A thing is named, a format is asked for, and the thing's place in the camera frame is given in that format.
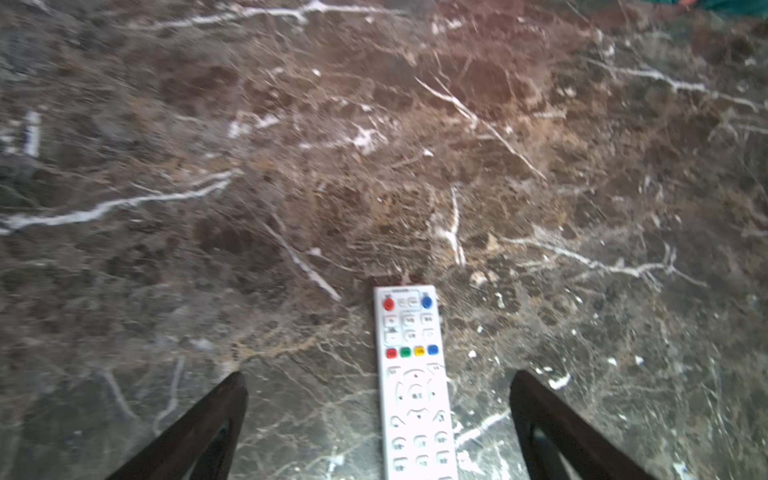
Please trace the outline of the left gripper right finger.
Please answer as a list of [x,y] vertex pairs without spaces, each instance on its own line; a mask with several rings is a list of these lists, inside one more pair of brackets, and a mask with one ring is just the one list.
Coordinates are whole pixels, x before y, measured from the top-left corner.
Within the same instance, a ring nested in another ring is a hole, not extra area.
[[515,373],[510,413],[531,479],[649,479],[651,476],[592,428],[531,373]]

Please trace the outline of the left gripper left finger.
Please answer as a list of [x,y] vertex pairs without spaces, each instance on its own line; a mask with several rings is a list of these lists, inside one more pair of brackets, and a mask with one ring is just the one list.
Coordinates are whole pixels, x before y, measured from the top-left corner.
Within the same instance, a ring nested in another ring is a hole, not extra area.
[[248,406],[244,375],[227,376],[112,479],[226,479]]

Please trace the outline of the white remote control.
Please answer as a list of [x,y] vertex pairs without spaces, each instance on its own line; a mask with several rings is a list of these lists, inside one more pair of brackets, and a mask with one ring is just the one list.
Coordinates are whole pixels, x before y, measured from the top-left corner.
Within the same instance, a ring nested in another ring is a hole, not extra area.
[[448,377],[432,285],[373,289],[387,479],[456,479]]

